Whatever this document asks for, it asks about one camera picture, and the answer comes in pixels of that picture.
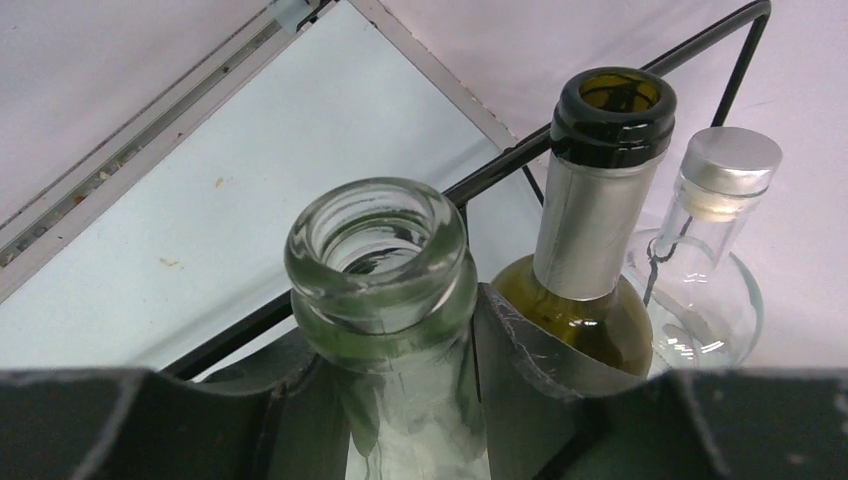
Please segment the green wine bottle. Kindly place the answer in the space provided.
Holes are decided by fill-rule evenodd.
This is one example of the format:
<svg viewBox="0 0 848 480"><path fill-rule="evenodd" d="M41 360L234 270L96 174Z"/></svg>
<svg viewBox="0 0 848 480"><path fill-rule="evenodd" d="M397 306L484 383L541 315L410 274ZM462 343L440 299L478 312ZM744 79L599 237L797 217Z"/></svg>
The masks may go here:
<svg viewBox="0 0 848 480"><path fill-rule="evenodd" d="M550 125L535 250L493 281L525 318L637 378L649 372L653 333L622 268L676 107L672 87L644 70L600 67L570 79Z"/></svg>

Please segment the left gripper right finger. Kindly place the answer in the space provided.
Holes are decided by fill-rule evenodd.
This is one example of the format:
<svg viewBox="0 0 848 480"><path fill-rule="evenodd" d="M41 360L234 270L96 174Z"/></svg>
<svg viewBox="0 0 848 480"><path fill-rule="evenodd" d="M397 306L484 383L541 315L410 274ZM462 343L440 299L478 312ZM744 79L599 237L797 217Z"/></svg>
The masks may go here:
<svg viewBox="0 0 848 480"><path fill-rule="evenodd" d="M481 284L479 390L495 479L843 479L847 372L670 370L588 358Z"/></svg>

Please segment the tall clear bottle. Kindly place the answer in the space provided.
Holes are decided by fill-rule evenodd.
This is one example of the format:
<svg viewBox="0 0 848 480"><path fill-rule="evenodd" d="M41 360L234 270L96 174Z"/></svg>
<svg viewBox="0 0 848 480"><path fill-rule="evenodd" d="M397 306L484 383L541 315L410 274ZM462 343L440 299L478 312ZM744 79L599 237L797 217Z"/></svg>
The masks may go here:
<svg viewBox="0 0 848 480"><path fill-rule="evenodd" d="M284 256L296 322L349 422L349 476L488 478L478 275L457 207L414 180L356 180L302 211Z"/></svg>

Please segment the clear bottle dark green label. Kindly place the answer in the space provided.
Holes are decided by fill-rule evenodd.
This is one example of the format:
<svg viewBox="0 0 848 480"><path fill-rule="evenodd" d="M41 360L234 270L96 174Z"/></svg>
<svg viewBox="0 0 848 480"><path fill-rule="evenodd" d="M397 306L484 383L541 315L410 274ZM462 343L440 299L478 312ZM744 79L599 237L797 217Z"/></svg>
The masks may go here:
<svg viewBox="0 0 848 480"><path fill-rule="evenodd" d="M649 374L740 365L764 325L764 302L734 241L781 163L778 144L739 127L710 127L689 141L660 227L635 232L625 278L653 329Z"/></svg>

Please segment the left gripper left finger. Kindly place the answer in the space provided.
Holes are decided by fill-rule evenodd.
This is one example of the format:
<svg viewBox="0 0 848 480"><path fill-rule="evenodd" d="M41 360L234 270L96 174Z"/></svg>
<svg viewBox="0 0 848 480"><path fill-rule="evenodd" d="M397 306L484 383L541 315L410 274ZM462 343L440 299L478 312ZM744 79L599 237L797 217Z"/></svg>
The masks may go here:
<svg viewBox="0 0 848 480"><path fill-rule="evenodd" d="M341 479L331 368L290 331L202 382L144 368L1 375L5 479Z"/></svg>

